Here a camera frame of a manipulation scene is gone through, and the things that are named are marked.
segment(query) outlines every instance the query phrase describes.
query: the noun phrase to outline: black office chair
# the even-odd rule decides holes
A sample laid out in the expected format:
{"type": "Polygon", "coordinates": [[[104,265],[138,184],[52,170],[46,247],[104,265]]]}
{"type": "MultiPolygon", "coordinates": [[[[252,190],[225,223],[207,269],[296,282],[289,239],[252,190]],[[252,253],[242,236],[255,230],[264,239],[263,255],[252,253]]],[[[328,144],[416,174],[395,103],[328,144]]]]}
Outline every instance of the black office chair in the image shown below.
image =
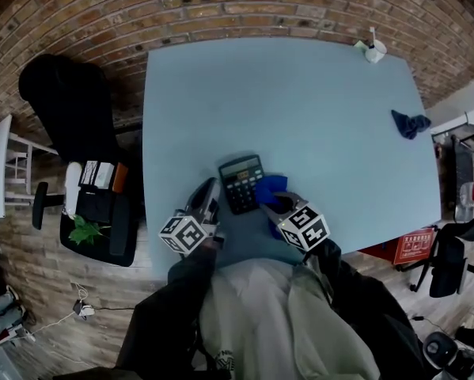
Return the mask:
{"type": "MultiPolygon", "coordinates": [[[[74,63],[62,56],[41,55],[21,72],[19,91],[40,118],[53,147],[65,162],[99,161],[113,165],[120,162],[128,167],[122,194],[91,193],[109,196],[111,228],[108,236],[96,237],[94,245],[76,245],[68,238],[74,221],[62,214],[60,241],[86,257],[120,266],[131,265],[138,229],[136,211],[141,207],[143,193],[141,166],[119,148],[113,128],[110,89],[103,72],[91,63],[74,63]]],[[[64,200],[64,196],[49,196],[47,189],[47,183],[42,182],[35,195],[32,224],[38,230],[42,226],[44,208],[61,205],[64,200]]],[[[85,217],[78,208],[77,214],[85,217]]]]}
{"type": "Polygon", "coordinates": [[[441,298],[462,292],[467,272],[474,274],[474,266],[465,258],[465,245],[461,239],[474,242],[474,219],[464,224],[446,224],[438,231],[428,259],[406,268],[396,267],[399,272],[408,272],[423,266],[419,282],[411,285],[411,291],[418,291],[432,266],[431,297],[441,298]]]}

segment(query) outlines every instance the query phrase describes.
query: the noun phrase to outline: blue cloth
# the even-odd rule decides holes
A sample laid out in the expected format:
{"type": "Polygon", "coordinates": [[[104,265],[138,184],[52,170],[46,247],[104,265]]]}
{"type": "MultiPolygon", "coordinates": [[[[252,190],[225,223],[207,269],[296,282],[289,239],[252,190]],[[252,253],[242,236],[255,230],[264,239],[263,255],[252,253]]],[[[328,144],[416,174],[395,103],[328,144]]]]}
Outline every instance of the blue cloth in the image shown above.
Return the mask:
{"type": "MultiPolygon", "coordinates": [[[[286,176],[265,176],[256,184],[254,196],[258,204],[282,204],[274,196],[274,193],[287,192],[286,176]]],[[[271,236],[283,241],[283,236],[277,231],[275,224],[268,220],[268,228],[271,236]]]]}
{"type": "Polygon", "coordinates": [[[392,110],[392,116],[398,131],[407,139],[414,139],[418,132],[425,131],[432,124],[425,116],[410,117],[395,110],[392,110]]]}

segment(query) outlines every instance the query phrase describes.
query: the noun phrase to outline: floor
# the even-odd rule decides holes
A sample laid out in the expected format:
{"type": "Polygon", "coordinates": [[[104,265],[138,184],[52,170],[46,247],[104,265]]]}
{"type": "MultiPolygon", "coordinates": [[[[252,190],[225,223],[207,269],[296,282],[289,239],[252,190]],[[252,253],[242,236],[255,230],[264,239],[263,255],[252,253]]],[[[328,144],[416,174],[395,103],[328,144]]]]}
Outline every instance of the floor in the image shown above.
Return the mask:
{"type": "MultiPolygon", "coordinates": [[[[128,141],[139,144],[136,139],[128,141]]],[[[58,187],[63,169],[49,156],[43,158],[42,167],[33,176],[58,187]]],[[[7,282],[36,318],[34,325],[26,324],[31,331],[71,312],[78,296],[76,283],[89,292],[87,302],[113,308],[133,306],[163,285],[150,280],[154,262],[148,256],[144,222],[138,233],[135,262],[130,268],[119,268],[63,248],[58,239],[59,212],[56,208],[44,216],[41,231],[31,226],[28,207],[9,209],[6,218],[0,220],[0,265],[7,282]]],[[[474,262],[474,243],[468,247],[468,257],[474,262]]],[[[361,273],[382,280],[411,317],[424,315],[450,333],[462,322],[474,322],[474,276],[462,295],[433,299],[428,296],[428,280],[419,293],[409,291],[408,285],[417,280],[419,271],[398,273],[389,262],[361,253],[347,254],[345,259],[361,273]]],[[[39,331],[36,342],[22,339],[8,343],[6,352],[24,379],[43,380],[94,366],[111,367],[130,318],[131,311],[105,310],[87,321],[71,316],[39,331]]],[[[427,321],[414,322],[414,326],[420,338],[436,329],[427,321]]]]}

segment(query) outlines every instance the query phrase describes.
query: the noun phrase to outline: brick wall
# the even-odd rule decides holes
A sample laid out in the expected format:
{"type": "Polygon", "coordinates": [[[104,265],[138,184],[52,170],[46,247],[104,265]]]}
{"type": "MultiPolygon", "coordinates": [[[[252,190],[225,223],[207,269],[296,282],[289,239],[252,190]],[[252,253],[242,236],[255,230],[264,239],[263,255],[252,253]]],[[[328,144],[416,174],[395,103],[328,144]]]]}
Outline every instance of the brick wall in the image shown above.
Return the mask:
{"type": "Polygon", "coordinates": [[[151,49],[242,36],[353,44],[371,25],[409,62],[426,108],[474,78],[474,0],[0,0],[0,119],[45,139],[17,91],[44,52],[101,66],[122,125],[140,121],[151,49]]]}

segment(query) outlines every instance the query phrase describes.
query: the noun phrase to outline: table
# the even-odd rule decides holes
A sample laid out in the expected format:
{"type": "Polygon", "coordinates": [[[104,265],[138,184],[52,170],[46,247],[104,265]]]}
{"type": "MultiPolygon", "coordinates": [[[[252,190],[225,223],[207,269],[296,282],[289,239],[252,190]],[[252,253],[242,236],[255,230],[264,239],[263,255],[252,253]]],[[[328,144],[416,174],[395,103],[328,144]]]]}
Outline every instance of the table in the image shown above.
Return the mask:
{"type": "MultiPolygon", "coordinates": [[[[143,168],[154,276],[179,260],[157,237],[167,218],[219,165],[244,154],[261,156],[265,173],[288,176],[288,189],[324,213],[345,253],[438,221],[430,135],[404,139],[392,108],[425,113],[408,65],[391,55],[370,64],[354,47],[280,38],[150,52],[143,168]]],[[[231,215],[222,196],[220,220],[220,265],[301,259],[270,236],[261,211],[231,215]]]]}
{"type": "Polygon", "coordinates": [[[44,145],[40,145],[38,143],[31,142],[27,139],[21,138],[17,134],[10,132],[10,127],[12,124],[12,116],[7,116],[3,121],[0,122],[0,218],[5,216],[5,205],[25,205],[28,203],[23,202],[6,202],[6,198],[8,199],[16,199],[16,200],[33,200],[34,196],[30,193],[31,188],[31,162],[32,162],[32,148],[44,150],[46,152],[50,152],[51,154],[57,154],[56,150],[49,148],[44,145]],[[7,162],[7,150],[8,150],[8,141],[12,140],[18,142],[20,144],[26,145],[28,150],[26,153],[19,154],[23,159],[27,161],[25,167],[17,166],[17,165],[8,165],[7,162]],[[12,168],[19,168],[23,169],[26,174],[25,179],[6,179],[5,178],[5,169],[6,167],[12,168]],[[27,194],[18,194],[15,192],[6,192],[5,191],[5,183],[6,181],[12,184],[26,184],[27,194]]]}

